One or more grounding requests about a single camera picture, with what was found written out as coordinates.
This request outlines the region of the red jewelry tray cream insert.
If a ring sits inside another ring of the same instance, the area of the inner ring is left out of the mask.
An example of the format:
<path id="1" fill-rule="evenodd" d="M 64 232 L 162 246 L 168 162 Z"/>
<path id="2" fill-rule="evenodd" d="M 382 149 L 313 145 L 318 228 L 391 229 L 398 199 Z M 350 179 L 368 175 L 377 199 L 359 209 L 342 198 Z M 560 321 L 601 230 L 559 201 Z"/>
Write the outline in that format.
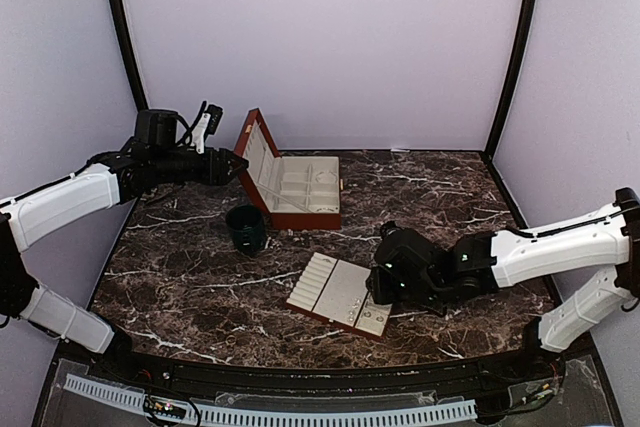
<path id="1" fill-rule="evenodd" d="M 392 305 L 373 301 L 365 286 L 369 273 L 366 267 L 314 252 L 287 297 L 286 305 L 309 317 L 380 339 Z M 357 298 L 363 302 L 354 307 Z"/>

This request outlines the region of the dark green cup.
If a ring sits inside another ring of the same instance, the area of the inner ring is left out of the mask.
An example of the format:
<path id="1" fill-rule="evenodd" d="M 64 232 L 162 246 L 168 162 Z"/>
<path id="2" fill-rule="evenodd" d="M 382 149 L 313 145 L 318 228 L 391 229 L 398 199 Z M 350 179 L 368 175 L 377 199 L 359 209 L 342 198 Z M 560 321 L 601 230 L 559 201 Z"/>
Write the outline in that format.
<path id="1" fill-rule="evenodd" d="M 256 256 L 266 245 L 266 227 L 262 212 L 253 205 L 232 208 L 225 223 L 234 247 L 248 256 Z"/>

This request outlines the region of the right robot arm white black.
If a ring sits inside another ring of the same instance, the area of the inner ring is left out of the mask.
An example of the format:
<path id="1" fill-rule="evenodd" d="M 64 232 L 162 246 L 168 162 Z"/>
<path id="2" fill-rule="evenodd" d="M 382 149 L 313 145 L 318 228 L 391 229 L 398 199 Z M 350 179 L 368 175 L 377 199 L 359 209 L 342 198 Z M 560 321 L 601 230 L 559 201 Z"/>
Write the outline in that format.
<path id="1" fill-rule="evenodd" d="M 366 287 L 381 305 L 408 301 L 441 313 L 451 303 L 530 279 L 596 268 L 559 307 L 527 325 L 525 347 L 510 360 L 521 381 L 547 367 L 549 352 L 565 351 L 616 309 L 629 312 L 639 304 L 639 198 L 631 188 L 617 190 L 612 203 L 583 216 L 463 236 L 449 250 L 393 221 L 380 234 Z"/>

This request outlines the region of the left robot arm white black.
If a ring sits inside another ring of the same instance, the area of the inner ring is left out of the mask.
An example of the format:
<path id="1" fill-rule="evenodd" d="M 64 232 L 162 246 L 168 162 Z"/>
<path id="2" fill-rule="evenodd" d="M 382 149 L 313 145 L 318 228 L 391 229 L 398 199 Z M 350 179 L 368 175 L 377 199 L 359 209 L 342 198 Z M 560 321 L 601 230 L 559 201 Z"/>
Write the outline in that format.
<path id="1" fill-rule="evenodd" d="M 64 341 L 102 355 L 101 364 L 120 383 L 141 374 L 131 341 L 107 320 L 52 291 L 30 275 L 22 255 L 49 234 L 100 210 L 126 204 L 164 184 L 223 186 L 248 167 L 228 149 L 207 146 L 223 115 L 203 103 L 192 124 L 175 111 L 137 114 L 123 147 L 94 155 L 79 170 L 1 202 L 1 314 L 24 319 Z M 179 126 L 185 125 L 182 134 Z"/>

